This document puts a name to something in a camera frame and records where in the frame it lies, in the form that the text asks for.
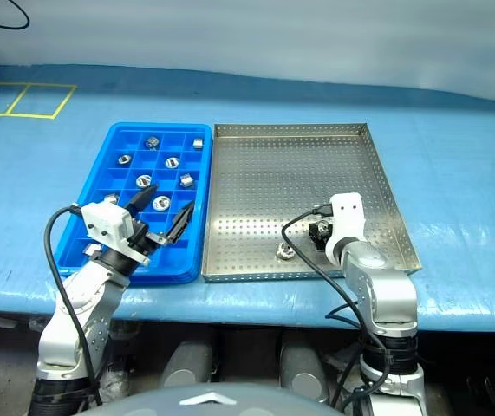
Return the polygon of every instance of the robotic arm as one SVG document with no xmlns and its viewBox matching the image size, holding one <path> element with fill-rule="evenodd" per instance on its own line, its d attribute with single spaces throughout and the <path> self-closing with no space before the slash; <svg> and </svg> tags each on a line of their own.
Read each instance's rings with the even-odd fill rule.
<svg viewBox="0 0 495 416">
<path fill-rule="evenodd" d="M 383 394 L 371 394 L 361 408 L 371 410 L 368 414 L 374 416 L 427 416 L 424 373 L 416 359 L 417 297 L 413 283 L 365 240 L 359 193 L 336 194 L 330 203 L 333 224 L 316 229 L 313 226 L 311 237 L 316 243 L 328 239 L 326 257 L 339 267 L 356 294 L 367 331 L 379 337 L 393 358 L 388 377 L 379 389 Z M 361 377 L 368 384 L 382 376 L 383 352 L 378 348 L 365 346 L 359 362 Z"/>
<path fill-rule="evenodd" d="M 91 386 L 91 371 L 96 376 L 102 370 L 112 315 L 129 277 L 140 264 L 149 264 L 148 256 L 155 250 L 175 243 L 185 230 L 193 202 L 176 214 L 167 235 L 153 234 L 148 224 L 135 218 L 151 202 L 156 189 L 156 185 L 145 188 L 126 207 L 105 200 L 82 208 L 73 205 L 68 210 L 81 216 L 88 235 L 104 245 L 63 284 L 87 346 L 81 345 L 62 294 L 58 294 L 55 313 L 39 341 L 37 379 L 29 416 L 70 415 L 87 405 L 95 390 Z"/>
</svg>

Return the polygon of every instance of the blue plastic tray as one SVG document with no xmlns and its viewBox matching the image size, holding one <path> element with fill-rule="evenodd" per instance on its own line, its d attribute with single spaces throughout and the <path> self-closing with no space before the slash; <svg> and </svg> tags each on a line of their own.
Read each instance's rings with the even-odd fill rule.
<svg viewBox="0 0 495 416">
<path fill-rule="evenodd" d="M 160 143 L 156 150 L 145 147 L 145 139 L 156 136 Z M 201 150 L 193 148 L 193 140 L 203 139 Z M 176 244 L 155 251 L 151 263 L 140 266 L 131 278 L 132 284 L 187 283 L 199 275 L 205 215 L 211 170 L 211 129 L 200 124 L 117 123 L 107 134 L 101 151 L 83 186 L 78 204 L 101 202 L 109 194 L 117 194 L 123 206 L 140 190 L 135 180 L 142 174 L 152 177 L 159 186 L 155 197 L 167 195 L 170 208 L 156 211 L 149 205 L 140 221 L 149 224 L 152 232 L 169 230 L 176 212 L 195 200 L 192 221 Z M 129 154 L 132 161 L 120 166 L 118 158 Z M 166 159 L 179 159 L 177 169 L 168 169 Z M 193 186 L 184 188 L 179 177 L 189 173 Z M 69 276 L 87 262 L 83 250 L 94 241 L 88 238 L 83 221 L 72 216 L 62 233 L 55 253 L 61 275 Z"/>
</svg>

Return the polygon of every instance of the stainless steel tray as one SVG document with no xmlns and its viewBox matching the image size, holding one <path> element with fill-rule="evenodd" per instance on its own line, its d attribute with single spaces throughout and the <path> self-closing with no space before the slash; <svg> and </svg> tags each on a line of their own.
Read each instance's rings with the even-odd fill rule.
<svg viewBox="0 0 495 416">
<path fill-rule="evenodd" d="M 284 224 L 335 193 L 359 192 L 365 237 L 395 263 L 421 268 L 366 124 L 215 126 L 202 274 L 207 281 L 316 277 L 301 259 L 276 257 Z M 309 239 L 294 243 L 337 274 Z"/>
</svg>

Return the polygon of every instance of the yellow tape line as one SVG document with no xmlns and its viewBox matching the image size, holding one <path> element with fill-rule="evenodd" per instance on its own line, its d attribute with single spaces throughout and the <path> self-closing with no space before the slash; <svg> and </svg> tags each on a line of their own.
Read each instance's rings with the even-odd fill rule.
<svg viewBox="0 0 495 416">
<path fill-rule="evenodd" d="M 0 113 L 0 117 L 22 117 L 28 119 L 49 119 L 54 120 L 58 114 L 62 111 L 66 103 L 74 94 L 77 89 L 75 84 L 54 84 L 47 82 L 4 82 L 0 81 L 0 85 L 24 85 L 25 88 L 18 94 L 18 96 L 10 103 L 9 107 L 4 113 Z M 68 93 L 62 99 L 56 110 L 52 114 L 26 114 L 26 113 L 12 113 L 12 110 L 16 107 L 18 102 L 25 96 L 31 87 L 53 87 L 53 88 L 69 88 Z"/>
</svg>

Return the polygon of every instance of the white wall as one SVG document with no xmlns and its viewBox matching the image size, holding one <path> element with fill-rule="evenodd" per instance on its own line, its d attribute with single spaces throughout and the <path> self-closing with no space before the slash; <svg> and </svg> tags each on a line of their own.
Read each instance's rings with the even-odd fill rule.
<svg viewBox="0 0 495 416">
<path fill-rule="evenodd" d="M 0 64 L 89 63 L 495 99 L 495 0 L 20 0 Z M 20 23 L 0 0 L 0 22 Z"/>
</svg>

